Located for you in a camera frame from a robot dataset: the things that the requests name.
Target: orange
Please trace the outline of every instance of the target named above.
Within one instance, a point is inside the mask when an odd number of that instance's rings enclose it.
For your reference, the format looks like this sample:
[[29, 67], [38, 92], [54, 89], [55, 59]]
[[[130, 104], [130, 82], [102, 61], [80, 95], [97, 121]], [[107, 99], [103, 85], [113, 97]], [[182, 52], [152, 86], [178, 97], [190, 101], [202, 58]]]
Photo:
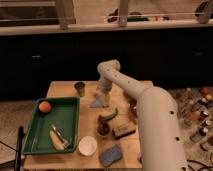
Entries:
[[52, 107], [49, 102], [43, 101], [39, 104], [38, 108], [43, 113], [49, 113]]
[[201, 87], [200, 93], [203, 94], [203, 95], [207, 95], [209, 93], [208, 87]]

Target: black object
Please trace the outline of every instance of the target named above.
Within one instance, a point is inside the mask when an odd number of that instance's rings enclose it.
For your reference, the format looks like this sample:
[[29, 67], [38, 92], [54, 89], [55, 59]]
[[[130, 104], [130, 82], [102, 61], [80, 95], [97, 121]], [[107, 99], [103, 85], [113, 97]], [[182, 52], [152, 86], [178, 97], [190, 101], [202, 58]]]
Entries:
[[11, 150], [16, 151], [16, 149], [14, 149], [13, 147], [9, 146], [8, 144], [5, 144], [4, 142], [0, 141], [0, 143], [8, 148], [10, 148]]
[[208, 5], [208, 1], [206, 2], [202, 2], [198, 7], [197, 9], [195, 10], [195, 16], [198, 17], [200, 14], [199, 13], [202, 13], [204, 11], [204, 9], [207, 7]]
[[200, 169], [198, 169], [197, 171], [202, 171], [202, 170], [209, 170], [212, 171], [213, 167], [212, 166], [207, 166], [207, 167], [202, 167]]
[[23, 137], [24, 137], [24, 129], [23, 129], [22, 126], [20, 126], [19, 129], [18, 129], [14, 171], [20, 171], [20, 167], [21, 167], [21, 148], [22, 148]]
[[208, 102], [205, 104], [205, 106], [206, 106], [207, 109], [210, 109], [211, 107], [213, 107], [213, 100], [208, 101]]
[[113, 13], [110, 13], [109, 16], [113, 16], [111, 18], [108, 18], [108, 22], [111, 23], [113, 21], [117, 21], [118, 19], [118, 8], [113, 12]]

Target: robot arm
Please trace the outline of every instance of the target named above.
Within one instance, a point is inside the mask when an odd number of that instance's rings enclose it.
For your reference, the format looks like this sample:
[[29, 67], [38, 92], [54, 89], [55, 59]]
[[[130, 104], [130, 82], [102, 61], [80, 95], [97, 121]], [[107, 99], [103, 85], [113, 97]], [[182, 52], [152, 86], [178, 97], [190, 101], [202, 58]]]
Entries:
[[144, 85], [119, 72], [117, 60], [98, 65], [99, 88], [108, 93], [112, 82], [137, 101], [138, 129], [144, 171], [187, 171], [177, 104], [160, 87]]

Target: item on shelf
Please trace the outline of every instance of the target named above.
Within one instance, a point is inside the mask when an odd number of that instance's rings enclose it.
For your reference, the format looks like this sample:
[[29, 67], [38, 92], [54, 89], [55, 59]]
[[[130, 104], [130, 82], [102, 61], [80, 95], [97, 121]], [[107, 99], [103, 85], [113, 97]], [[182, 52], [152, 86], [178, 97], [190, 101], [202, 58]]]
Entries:
[[142, 17], [142, 14], [140, 12], [130, 12], [127, 21], [128, 22], [149, 21], [149, 19], [147, 17]]
[[148, 17], [148, 21], [165, 21], [169, 20], [168, 16], [150, 16]]
[[110, 13], [109, 16], [112, 16], [107, 19], [108, 23], [114, 22], [118, 20], [118, 8], [115, 9], [113, 13]]

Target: black cable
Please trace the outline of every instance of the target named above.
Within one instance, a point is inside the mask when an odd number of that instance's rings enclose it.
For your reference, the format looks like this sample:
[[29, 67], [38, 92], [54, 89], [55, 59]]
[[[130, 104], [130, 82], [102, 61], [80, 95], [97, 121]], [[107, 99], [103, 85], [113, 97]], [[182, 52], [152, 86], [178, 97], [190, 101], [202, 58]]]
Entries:
[[209, 171], [212, 171], [213, 166], [202, 167], [202, 168], [198, 169], [197, 171], [202, 171], [202, 170], [205, 170], [205, 169], [208, 169]]
[[199, 162], [197, 160], [187, 160], [187, 162], [196, 163], [196, 164], [201, 165], [202, 167], [208, 167], [206, 164]]
[[188, 168], [190, 168], [192, 171], [196, 171], [192, 166], [190, 166], [189, 164], [188, 164]]
[[213, 153], [210, 154], [210, 163], [213, 166]]
[[16, 150], [15, 148], [13, 148], [13, 147], [11, 147], [11, 146], [5, 144], [4, 142], [0, 141], [0, 143], [3, 144], [4, 146], [6, 146], [6, 147], [8, 147], [8, 148], [10, 148], [10, 149], [12, 149], [12, 150], [14, 150], [14, 151], [17, 152], [17, 150]]

